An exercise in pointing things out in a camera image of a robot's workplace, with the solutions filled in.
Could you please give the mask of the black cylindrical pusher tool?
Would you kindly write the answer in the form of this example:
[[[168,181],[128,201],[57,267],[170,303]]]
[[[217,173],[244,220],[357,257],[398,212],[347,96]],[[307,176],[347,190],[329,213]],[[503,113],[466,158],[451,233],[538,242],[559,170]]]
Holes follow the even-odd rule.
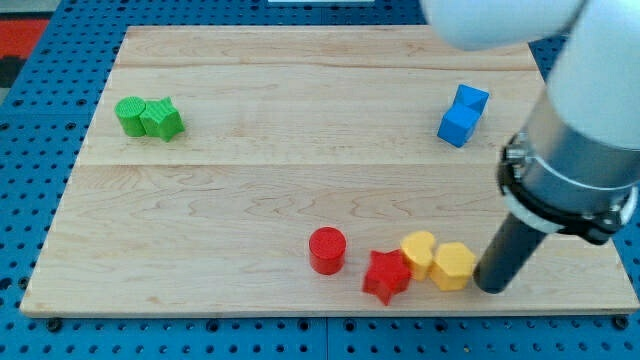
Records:
[[[484,292],[504,291],[547,236],[509,213],[473,272]]]

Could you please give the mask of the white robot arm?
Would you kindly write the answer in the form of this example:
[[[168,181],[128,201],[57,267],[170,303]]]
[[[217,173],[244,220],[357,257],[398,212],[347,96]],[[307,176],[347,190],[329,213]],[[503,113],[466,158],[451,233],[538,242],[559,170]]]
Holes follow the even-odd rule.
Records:
[[[474,270],[503,291],[543,239],[606,243],[639,201],[639,5],[634,0],[424,0],[449,45],[485,50],[564,34],[524,126],[503,148],[498,186],[508,217]]]

